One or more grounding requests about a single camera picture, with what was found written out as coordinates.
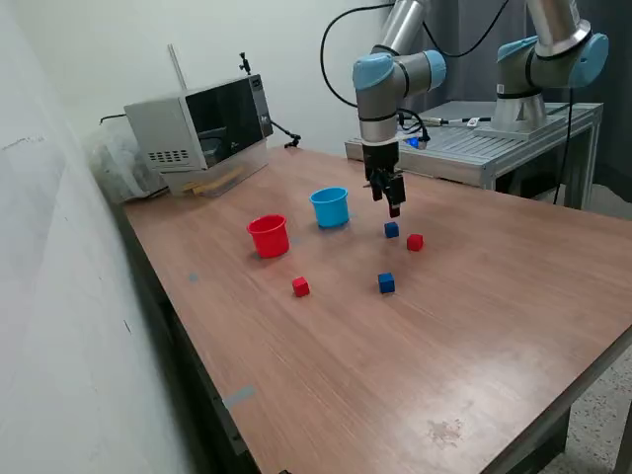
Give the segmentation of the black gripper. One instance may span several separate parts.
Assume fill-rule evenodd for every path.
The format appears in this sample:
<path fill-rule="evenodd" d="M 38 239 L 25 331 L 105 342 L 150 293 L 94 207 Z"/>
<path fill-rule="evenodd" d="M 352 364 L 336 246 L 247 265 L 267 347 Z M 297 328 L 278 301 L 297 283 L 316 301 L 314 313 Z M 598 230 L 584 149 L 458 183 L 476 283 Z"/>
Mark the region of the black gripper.
<path fill-rule="evenodd" d="M 374 201 L 379 201 L 382 200 L 384 194 L 386 195 L 391 218 L 400 215 L 401 204 L 406 201 L 404 178 L 402 175 L 393 175 L 398 162 L 399 143 L 397 141 L 383 145 L 363 145 L 365 177 L 370 179 L 372 198 Z"/>

